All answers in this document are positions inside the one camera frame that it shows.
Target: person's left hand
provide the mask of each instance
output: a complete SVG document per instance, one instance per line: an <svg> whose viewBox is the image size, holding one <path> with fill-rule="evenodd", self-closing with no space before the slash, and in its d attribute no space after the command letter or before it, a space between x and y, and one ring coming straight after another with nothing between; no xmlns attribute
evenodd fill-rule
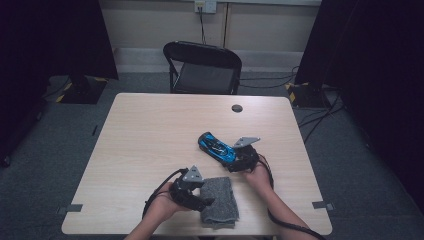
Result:
<svg viewBox="0 0 424 240"><path fill-rule="evenodd" d="M169 194L169 188L172 186L172 182L167 182L165 185L158 191L158 195L156 196L155 200L153 200L152 204L150 205L149 209L147 210L147 214L150 211L154 212L161 212L162 221L165 221L172 217L174 213L178 211L191 211L188 208L185 208L183 206L180 206L176 204L173 200L171 195Z"/></svg>

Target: black round hole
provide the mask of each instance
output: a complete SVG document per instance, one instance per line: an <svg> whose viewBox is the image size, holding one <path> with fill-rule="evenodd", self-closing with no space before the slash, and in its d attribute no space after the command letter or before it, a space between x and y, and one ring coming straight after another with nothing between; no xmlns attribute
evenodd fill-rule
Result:
<svg viewBox="0 0 424 240"><path fill-rule="evenodd" d="M238 104L233 105L231 107L231 109L233 110L233 112L241 112L241 111L243 111L243 107L240 106L240 105L238 105Z"/></svg>

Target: light wood table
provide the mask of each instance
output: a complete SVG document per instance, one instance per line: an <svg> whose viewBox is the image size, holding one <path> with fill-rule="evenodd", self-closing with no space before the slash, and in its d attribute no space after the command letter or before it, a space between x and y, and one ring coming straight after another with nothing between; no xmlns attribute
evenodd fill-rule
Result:
<svg viewBox="0 0 424 240"><path fill-rule="evenodd" d="M243 111L232 111L234 104ZM68 212L66 234L128 234L141 220L144 201L172 172L196 165L204 178L231 178L240 219L234 228L202 227L197 211L178 212L157 235L275 235L266 207L239 173L229 173L202 152L198 137L210 131L228 145L260 137L275 191L313 230L332 226L288 99L282 97L121 93L100 133Z"/></svg>

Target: gray cloth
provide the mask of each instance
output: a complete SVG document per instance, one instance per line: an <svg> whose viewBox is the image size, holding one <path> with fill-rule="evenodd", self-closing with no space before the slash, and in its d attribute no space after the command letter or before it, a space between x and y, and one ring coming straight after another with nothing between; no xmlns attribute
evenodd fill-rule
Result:
<svg viewBox="0 0 424 240"><path fill-rule="evenodd" d="M200 197L215 198L212 205L200 213L202 223L213 226L235 225L239 212L229 177L205 179L205 184L200 188Z"/></svg>

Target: chair seat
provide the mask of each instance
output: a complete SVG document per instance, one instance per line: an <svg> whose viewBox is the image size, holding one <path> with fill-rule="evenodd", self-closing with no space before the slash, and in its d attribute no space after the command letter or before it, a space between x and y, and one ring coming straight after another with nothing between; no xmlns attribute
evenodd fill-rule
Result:
<svg viewBox="0 0 424 240"><path fill-rule="evenodd" d="M231 94L234 69L184 63L174 90L180 93Z"/></svg>

